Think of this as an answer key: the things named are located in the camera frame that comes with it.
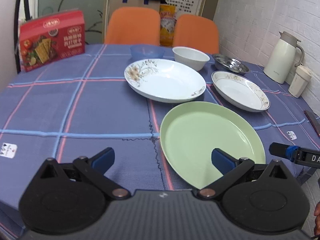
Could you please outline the person's right hand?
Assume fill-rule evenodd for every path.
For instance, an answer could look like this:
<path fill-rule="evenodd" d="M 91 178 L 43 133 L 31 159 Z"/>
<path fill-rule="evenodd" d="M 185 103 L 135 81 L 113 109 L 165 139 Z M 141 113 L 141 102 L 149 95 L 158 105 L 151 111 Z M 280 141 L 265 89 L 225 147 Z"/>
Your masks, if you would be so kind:
<path fill-rule="evenodd" d="M 320 202 L 317 203 L 314 211 L 315 218 L 315 227 L 314 227 L 314 234 L 315 236 L 320 234 Z"/>

